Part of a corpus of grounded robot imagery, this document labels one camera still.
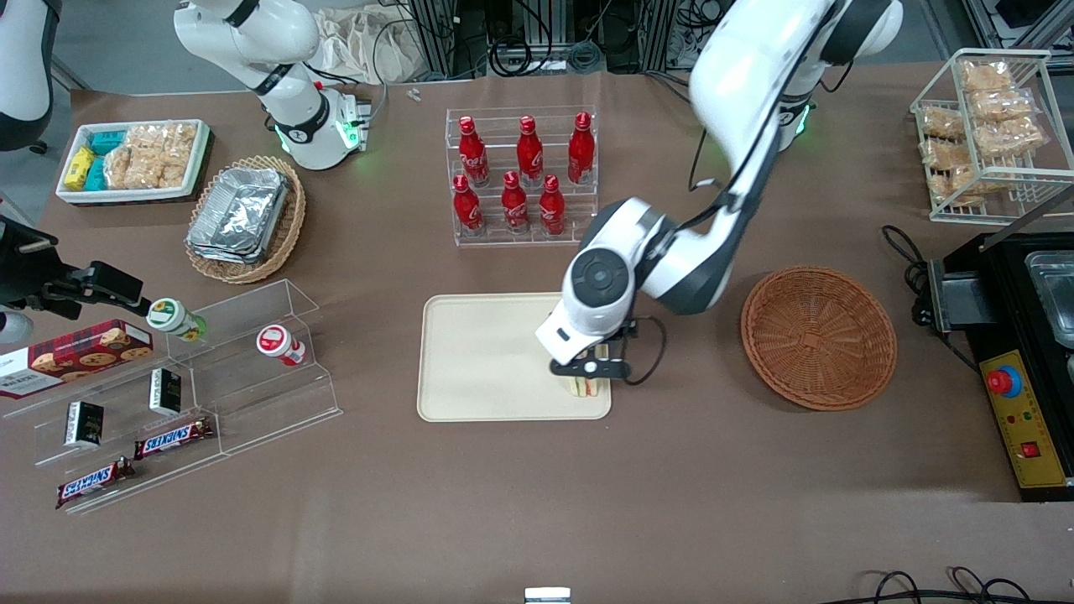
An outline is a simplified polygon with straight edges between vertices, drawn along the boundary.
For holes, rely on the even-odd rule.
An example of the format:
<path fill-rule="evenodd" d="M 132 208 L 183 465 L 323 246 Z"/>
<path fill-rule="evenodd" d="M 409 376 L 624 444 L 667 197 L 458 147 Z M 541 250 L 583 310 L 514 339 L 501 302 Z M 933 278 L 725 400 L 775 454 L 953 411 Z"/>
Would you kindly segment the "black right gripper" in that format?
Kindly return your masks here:
<path fill-rule="evenodd" d="M 21 310 L 27 298 L 38 297 L 38 310 L 78 320 L 83 305 L 112 305 L 147 316 L 150 299 L 142 296 L 143 282 L 103 261 L 66 272 L 56 249 L 58 238 L 8 217 L 1 236 L 1 303 Z M 59 290 L 44 289 L 59 281 Z"/>

